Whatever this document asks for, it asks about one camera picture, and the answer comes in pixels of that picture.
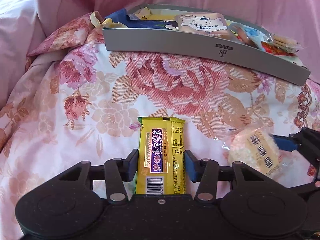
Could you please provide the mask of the pink quilt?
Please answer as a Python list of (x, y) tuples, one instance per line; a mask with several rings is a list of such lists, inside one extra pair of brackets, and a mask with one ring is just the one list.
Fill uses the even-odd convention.
[(34, 0), (1, 0), (1, 107), (26, 72), (26, 56), (45, 38)]

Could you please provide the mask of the dark blue snack packet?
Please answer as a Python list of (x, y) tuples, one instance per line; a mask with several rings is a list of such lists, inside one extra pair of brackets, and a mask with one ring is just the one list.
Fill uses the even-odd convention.
[(121, 23), (128, 28), (170, 29), (178, 30), (175, 20), (144, 20), (136, 18), (134, 14), (128, 14), (126, 9), (120, 9), (105, 17), (113, 23)]

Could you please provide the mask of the sausage pack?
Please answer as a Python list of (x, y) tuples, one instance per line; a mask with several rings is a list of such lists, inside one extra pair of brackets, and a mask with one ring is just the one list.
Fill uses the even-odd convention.
[(267, 41), (269, 32), (263, 28), (254, 28), (242, 23), (231, 23), (229, 29), (246, 45), (266, 52), (263, 42)]

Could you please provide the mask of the floral pink bedspread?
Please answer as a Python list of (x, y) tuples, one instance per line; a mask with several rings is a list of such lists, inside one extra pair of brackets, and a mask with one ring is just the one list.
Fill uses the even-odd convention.
[(319, 129), (319, 85), (303, 87), (196, 57), (109, 52), (89, 15), (67, 23), (27, 57), (1, 107), (1, 239), (22, 235), (14, 209), (74, 164), (125, 158), (140, 116), (185, 121), (184, 146), (227, 164), (226, 132), (260, 122), (278, 135)]

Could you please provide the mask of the grey cardboard box lid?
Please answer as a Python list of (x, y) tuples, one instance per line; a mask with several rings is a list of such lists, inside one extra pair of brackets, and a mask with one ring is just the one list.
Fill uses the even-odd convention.
[[(134, 14), (144, 7), (148, 7), (152, 12), (148, 20), (175, 20), (175, 16), (190, 12), (212, 12), (168, 4), (141, 4), (127, 10), (127, 13)], [(228, 26), (238, 22), (262, 28), (231, 16), (223, 16)], [(303, 85), (311, 74), (296, 53), (295, 56), (272, 55), (244, 44), (233, 32), (234, 38), (225, 40), (179, 29), (128, 28), (121, 23), (113, 23), (110, 19), (103, 25), (105, 46), (109, 51), (147, 51), (201, 57), (263, 72), (299, 86)]]

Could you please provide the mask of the toast bread packet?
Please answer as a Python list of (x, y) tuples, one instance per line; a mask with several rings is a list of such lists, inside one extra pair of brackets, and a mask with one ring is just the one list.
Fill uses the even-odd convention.
[(225, 18), (215, 12), (190, 12), (175, 16), (179, 31), (195, 33), (204, 36), (218, 37), (225, 40), (234, 38)]

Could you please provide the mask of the pink curtain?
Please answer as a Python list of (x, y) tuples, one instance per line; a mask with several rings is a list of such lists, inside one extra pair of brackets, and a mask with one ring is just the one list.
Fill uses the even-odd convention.
[(34, 0), (49, 35), (69, 21), (98, 11), (107, 16), (140, 4), (172, 4), (216, 11), (260, 25), (303, 45), (300, 59), (319, 81), (319, 0)]

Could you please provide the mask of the small biscuit packet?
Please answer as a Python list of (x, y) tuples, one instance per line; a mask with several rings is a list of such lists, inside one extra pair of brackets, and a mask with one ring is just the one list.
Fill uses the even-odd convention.
[(296, 53), (303, 49), (302, 45), (296, 40), (286, 36), (277, 35), (275, 33), (270, 33), (267, 41), (287, 53)]

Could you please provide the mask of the yellow snack bar packet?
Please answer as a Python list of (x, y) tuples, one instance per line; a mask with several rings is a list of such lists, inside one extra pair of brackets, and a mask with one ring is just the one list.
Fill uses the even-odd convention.
[(136, 194), (185, 194), (184, 124), (179, 118), (139, 117)]

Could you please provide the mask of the red snack packet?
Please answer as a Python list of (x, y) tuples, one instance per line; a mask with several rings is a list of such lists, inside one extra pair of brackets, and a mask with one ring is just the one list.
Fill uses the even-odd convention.
[(278, 56), (295, 56), (294, 53), (288, 53), (287, 51), (284, 51), (283, 49), (281, 48), (278, 48), (276, 46), (273, 46), (267, 42), (263, 42), (261, 41), (261, 45), (262, 47), (264, 48), (264, 50), (267, 52), (267, 53), (270, 53), (272, 55), (278, 55)]

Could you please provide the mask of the gold foil snack packet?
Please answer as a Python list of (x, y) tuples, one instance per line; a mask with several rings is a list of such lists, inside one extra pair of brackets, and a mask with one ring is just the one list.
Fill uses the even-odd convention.
[(133, 18), (135, 20), (147, 20), (151, 17), (152, 12), (148, 7), (144, 7), (142, 9), (139, 9), (133, 14)]

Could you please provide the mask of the round rice cracker packet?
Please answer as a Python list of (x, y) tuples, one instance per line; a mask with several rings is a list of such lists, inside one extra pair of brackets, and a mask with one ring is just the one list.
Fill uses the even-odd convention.
[(230, 129), (222, 148), (227, 151), (229, 164), (240, 161), (272, 179), (285, 167), (276, 140), (260, 121)]

